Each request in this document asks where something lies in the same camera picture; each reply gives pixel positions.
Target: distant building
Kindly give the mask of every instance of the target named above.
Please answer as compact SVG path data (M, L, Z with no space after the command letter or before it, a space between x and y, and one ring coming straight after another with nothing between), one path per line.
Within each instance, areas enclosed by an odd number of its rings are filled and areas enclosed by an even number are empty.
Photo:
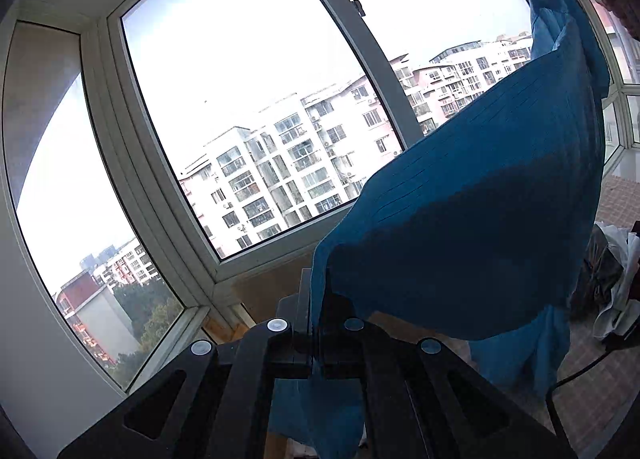
M428 64L408 54L392 69L427 135L530 60L527 32L448 48ZM367 76L292 94L204 147L179 181L224 258L356 198L401 152Z
M100 362L140 349L131 319L106 285L82 271L62 286L54 301L67 323Z
M119 285L134 282L145 283L158 276L156 267L138 239L130 240L122 245L118 251L113 246L110 248L113 249L111 257L98 265L92 272L97 283L105 284L113 291L113 288Z

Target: wall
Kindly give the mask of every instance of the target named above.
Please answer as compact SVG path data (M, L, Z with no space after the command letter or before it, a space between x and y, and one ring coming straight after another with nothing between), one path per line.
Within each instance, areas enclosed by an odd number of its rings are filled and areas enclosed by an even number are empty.
M108 287L103 286L76 315L111 358L117 360L120 353L131 354L140 349L133 337L131 319Z

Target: glass pane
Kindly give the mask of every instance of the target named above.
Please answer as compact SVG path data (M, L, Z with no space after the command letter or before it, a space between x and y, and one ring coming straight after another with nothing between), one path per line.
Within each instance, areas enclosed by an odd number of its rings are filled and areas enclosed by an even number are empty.
M609 10L595 0L591 0L591 4L593 4L600 17L600 22L607 32L622 73L622 80L628 84L640 83L640 42L628 34L620 20Z
M319 0L143 0L123 24L150 118L220 257L357 197L353 183L401 152ZM302 177L319 168L332 186L310 190Z
M634 130L634 142L640 144L640 133L638 132L638 125L640 124L640 97L628 96L626 99L629 102L629 112L631 113L631 125Z
M425 136L530 59L526 0L359 1Z
M616 110L613 103L606 107L602 114L604 115L604 159L609 159L609 156L613 154L620 144L620 138L618 137L618 122L616 121Z
M38 64L37 57L14 51L20 51L23 28L48 30L18 24L8 79L19 78L25 58ZM39 75L39 69L34 66L27 75ZM53 302L91 356L126 389L183 308L122 211L95 143L82 77L72 82L51 104L22 193L14 200L24 240ZM40 84L44 96L49 82ZM5 96L4 118L14 111L15 98ZM14 147L17 156L24 145Z

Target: building facade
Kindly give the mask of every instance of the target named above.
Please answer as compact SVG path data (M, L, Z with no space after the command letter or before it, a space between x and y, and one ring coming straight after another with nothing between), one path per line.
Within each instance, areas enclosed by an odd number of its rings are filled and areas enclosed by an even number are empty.
M390 61L425 135L530 60L527 33ZM179 176L220 258L356 198L401 145L366 75L292 94L205 145Z

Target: window sill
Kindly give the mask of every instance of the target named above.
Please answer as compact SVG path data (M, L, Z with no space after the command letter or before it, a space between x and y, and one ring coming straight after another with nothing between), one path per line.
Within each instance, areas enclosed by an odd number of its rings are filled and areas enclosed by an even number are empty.
M165 335L161 343L156 347L146 361L138 376L130 385L127 392L131 394L149 381L160 369L173 360L180 352L193 341L194 336L202 326L208 307L190 307L185 309L175 321L169 333Z

